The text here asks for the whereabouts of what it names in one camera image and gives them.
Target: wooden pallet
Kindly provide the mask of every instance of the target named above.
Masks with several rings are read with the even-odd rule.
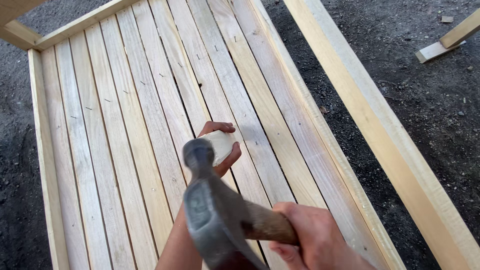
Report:
[[[1,37],[29,49],[54,269],[153,269],[191,177],[182,146],[210,120],[237,128],[243,155],[224,180],[246,199],[328,207],[375,267],[405,268],[260,0],[136,1],[40,37],[11,20],[41,0],[2,0],[17,15]],[[442,268],[478,269],[471,233],[323,5],[286,3]]]

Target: dirt ground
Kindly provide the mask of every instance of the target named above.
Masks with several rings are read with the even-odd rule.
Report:
[[[283,2],[262,0],[408,269],[439,269]],[[52,0],[19,18],[45,35],[107,0]],[[427,64],[415,57],[480,0],[324,0],[480,241],[480,34]],[[442,15],[452,24],[440,23]],[[0,269],[51,269],[26,53],[0,40]]]

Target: wooden slat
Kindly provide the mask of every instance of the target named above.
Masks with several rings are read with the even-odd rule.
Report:
[[[189,120],[195,136],[202,131],[210,115],[198,83],[193,80],[195,74],[183,48],[182,40],[173,22],[172,14],[166,0],[149,0],[156,21],[158,34],[162,38],[165,52],[176,78],[180,95],[188,112]]]
[[[255,59],[345,241],[375,267],[387,268],[370,229],[316,132],[300,96],[293,90],[294,84],[278,57],[271,34],[267,32],[265,19],[259,17],[261,15],[255,12],[249,1],[232,3],[233,11]]]
[[[142,0],[133,6],[133,13],[142,38],[145,53],[152,70],[156,89],[162,103],[163,112],[170,128],[170,133],[182,165],[183,174],[187,181],[191,180],[190,169],[183,163],[183,146],[194,138],[187,113],[183,108],[175,79],[168,65],[160,36],[153,19],[152,11],[147,0]]]
[[[105,5],[83,15],[82,17],[68,23],[65,26],[53,31],[35,42],[39,49],[46,49],[58,42],[84,30],[85,28],[100,22],[101,20],[115,14],[115,12],[124,9],[138,0],[112,0]]]
[[[441,37],[440,42],[445,48],[449,49],[455,45],[459,45],[478,30],[480,30],[480,9],[477,9],[472,15],[467,17],[467,19],[455,26],[455,28],[445,36]]]
[[[123,44],[129,59],[133,81],[142,106],[148,133],[156,162],[162,177],[163,187],[167,195],[168,204],[173,219],[176,218],[183,201],[183,192],[187,188],[180,163],[170,136],[167,120],[163,113],[162,104],[158,98],[152,72],[143,49],[137,22],[132,7],[117,13]]]
[[[138,269],[153,269],[157,262],[155,243],[142,201],[100,24],[89,27],[85,33],[136,265]]]
[[[90,265],[93,269],[111,269],[103,217],[96,188],[96,178],[90,156],[69,41],[64,40],[55,45],[55,50]]]
[[[73,173],[72,156],[68,142],[55,48],[42,52],[43,80],[47,100],[53,156],[60,195],[63,229],[70,269],[90,269],[83,223],[80,216],[77,184]]]
[[[443,269],[479,269],[480,248],[319,1],[287,7]]]
[[[45,2],[45,0],[0,0],[0,26]]]
[[[161,253],[173,226],[162,179],[115,15],[101,21],[101,27],[150,225],[157,250]]]
[[[116,270],[134,269],[132,248],[123,216],[120,193],[117,188],[117,179],[105,133],[102,110],[98,102],[84,32],[81,31],[70,37],[70,45],[108,246],[110,253],[114,254],[112,265]]]
[[[370,228],[374,239],[378,243],[378,247],[384,255],[388,266],[391,269],[405,269],[405,265],[398,255],[397,250],[395,249],[384,226],[378,218],[375,209],[373,209],[370,200],[365,194],[365,191],[363,190],[354,171],[347,161],[347,158],[343,154],[340,145],[338,145],[337,140],[333,136],[330,127],[327,125],[310,91],[305,85],[305,82],[297,70],[295,63],[287,51],[287,48],[285,48],[282,39],[276,32],[275,26],[268,17],[263,4],[259,0],[253,0],[252,7],[257,16],[260,18],[260,22],[263,22],[263,28],[265,29],[266,33],[270,35],[270,41],[272,42],[272,45],[274,44],[277,56],[281,61],[281,65],[284,67],[284,72],[287,73],[287,76],[291,81],[292,91],[297,94],[302,105],[306,109],[310,120],[325,144],[325,148],[330,154],[330,158],[333,160],[336,169],[340,173],[342,181],[345,183],[351,196],[353,197],[358,211],[360,211],[365,223]]]
[[[30,66],[30,84],[32,86],[32,104],[35,119],[38,166],[42,181],[45,220],[47,222],[48,242],[54,270],[70,269],[65,243],[65,232],[61,215],[59,187],[55,173],[50,123],[43,84],[42,60],[36,50],[28,51]]]
[[[28,50],[35,47],[35,41],[42,36],[23,25],[17,20],[13,20],[4,26],[0,26],[0,38],[15,45],[23,50]]]

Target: hammer handle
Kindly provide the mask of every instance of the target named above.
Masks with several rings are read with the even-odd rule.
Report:
[[[251,226],[243,226],[247,239],[299,245],[297,233],[284,215],[249,201],[245,201],[245,204],[252,219]]]

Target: fingers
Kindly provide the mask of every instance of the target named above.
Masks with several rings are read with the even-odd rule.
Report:
[[[269,246],[271,250],[282,257],[290,270],[308,270],[295,246],[280,244],[275,241],[270,242]]]
[[[207,121],[198,136],[200,137],[216,130],[221,130],[227,133],[235,132],[235,128],[233,127],[232,123]]]
[[[232,146],[232,152],[228,157],[222,161],[218,166],[214,167],[215,172],[218,176],[224,176],[230,167],[240,158],[241,150],[240,150],[240,143],[235,142]]]

